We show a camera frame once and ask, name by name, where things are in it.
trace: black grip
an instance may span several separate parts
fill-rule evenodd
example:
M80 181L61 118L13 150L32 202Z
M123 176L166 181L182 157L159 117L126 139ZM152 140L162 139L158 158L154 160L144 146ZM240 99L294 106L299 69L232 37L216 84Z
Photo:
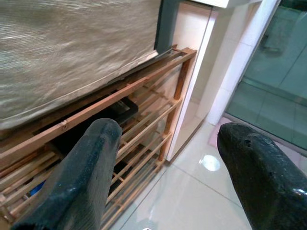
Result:
M120 137L121 128L114 120L94 121L11 229L100 229Z
M270 138L228 123L217 144L253 230L307 230L307 177Z

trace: bamboo rack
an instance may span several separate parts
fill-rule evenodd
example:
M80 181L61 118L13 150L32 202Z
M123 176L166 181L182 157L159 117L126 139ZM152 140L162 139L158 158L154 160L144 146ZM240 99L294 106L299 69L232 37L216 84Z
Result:
M128 96L138 105L139 112L122 127L116 164L124 162L125 166L113 173L106 211L101 219L101 228L108 229L163 166L173 136L170 126L177 122L174 117L179 112L184 97L183 84L195 54L196 51L189 48L174 48L163 59L131 76L39 121L10 131L0 142L0 216L13 224L39 195L39 191L34 195L29 192L43 183L61 161L50 148L52 139ZM170 70L181 64L174 97L168 98L164 91L158 91L159 85L169 77ZM150 111L153 103L158 106ZM68 114L73 115L61 120ZM164 131L157 128L161 124L165 126Z

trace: glass panel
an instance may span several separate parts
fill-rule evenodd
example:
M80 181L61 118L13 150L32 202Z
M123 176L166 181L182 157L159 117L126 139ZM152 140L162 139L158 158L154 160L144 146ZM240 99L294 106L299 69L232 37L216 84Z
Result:
M227 113L307 150L307 0L283 0Z

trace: white tile floor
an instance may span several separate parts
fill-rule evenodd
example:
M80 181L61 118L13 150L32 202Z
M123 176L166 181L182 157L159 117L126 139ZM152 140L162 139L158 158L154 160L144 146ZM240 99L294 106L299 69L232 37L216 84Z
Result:
M112 230L250 230L251 227L204 124Z

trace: fabric cover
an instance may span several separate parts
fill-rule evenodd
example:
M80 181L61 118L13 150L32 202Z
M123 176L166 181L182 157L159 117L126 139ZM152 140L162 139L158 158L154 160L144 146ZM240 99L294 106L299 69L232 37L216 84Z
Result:
M2 1L0 130L77 100L156 56L160 1Z

